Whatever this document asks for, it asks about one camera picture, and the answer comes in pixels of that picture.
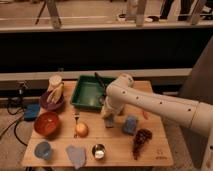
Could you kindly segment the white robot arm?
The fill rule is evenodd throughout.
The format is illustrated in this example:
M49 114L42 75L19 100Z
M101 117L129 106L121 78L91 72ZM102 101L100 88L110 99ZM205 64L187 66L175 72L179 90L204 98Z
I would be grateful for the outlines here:
M143 92L133 88L134 80L122 74L106 88L101 116L118 115L125 104L166 117L208 138L201 171L213 171L213 105Z

